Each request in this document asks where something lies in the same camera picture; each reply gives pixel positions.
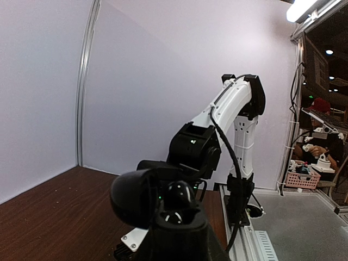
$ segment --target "plastic basket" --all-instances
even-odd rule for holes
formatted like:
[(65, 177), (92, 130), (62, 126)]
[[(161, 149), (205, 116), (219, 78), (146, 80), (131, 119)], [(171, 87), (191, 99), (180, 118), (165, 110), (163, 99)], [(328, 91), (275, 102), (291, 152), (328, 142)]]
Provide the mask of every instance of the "plastic basket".
[(293, 188), (315, 189), (321, 176), (311, 167), (309, 169), (310, 174), (288, 172), (285, 185)]

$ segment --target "white arm segment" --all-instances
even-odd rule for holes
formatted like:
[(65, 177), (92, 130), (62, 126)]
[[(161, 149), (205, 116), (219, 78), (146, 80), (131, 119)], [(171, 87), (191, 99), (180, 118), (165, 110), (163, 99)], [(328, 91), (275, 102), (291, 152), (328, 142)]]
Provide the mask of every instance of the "white arm segment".
[[(195, 126), (209, 127), (213, 125), (209, 114), (212, 107), (213, 118), (226, 134), (234, 122), (234, 150), (240, 166), (242, 178), (249, 178), (253, 173), (252, 168), (252, 147), (254, 145), (254, 130), (257, 124), (258, 116), (251, 121), (245, 116), (238, 116), (242, 108), (251, 100), (250, 83), (244, 81), (241, 77), (234, 81), (234, 79), (227, 80), (223, 84), (222, 91), (198, 116), (193, 118), (192, 122)], [(220, 146), (223, 146), (223, 141), (219, 137)], [(235, 177), (234, 165), (230, 173)]]

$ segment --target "metal table surface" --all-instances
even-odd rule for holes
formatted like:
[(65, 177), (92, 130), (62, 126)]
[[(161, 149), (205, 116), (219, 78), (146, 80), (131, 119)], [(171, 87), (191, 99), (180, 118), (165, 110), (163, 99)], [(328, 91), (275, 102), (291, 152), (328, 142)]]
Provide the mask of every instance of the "metal table surface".
[(347, 224), (317, 193), (254, 194), (266, 215), (251, 219), (253, 227), (267, 231), (279, 260), (348, 260)]

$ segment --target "light fixture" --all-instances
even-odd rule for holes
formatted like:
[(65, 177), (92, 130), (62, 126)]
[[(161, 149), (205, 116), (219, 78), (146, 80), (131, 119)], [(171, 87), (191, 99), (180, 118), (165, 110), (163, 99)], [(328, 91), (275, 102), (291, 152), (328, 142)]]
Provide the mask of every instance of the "light fixture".
[(295, 0), (294, 4), (287, 11), (289, 22), (296, 22), (306, 13), (318, 0)]

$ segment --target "hat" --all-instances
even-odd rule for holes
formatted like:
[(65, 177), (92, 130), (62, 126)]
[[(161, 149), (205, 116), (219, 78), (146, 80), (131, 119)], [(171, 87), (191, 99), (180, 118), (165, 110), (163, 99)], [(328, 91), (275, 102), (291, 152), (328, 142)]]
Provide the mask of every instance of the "hat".
[(325, 101), (322, 98), (316, 98), (312, 103), (312, 106), (308, 108), (308, 110), (316, 110), (322, 113), (330, 112), (331, 105), (329, 102)]

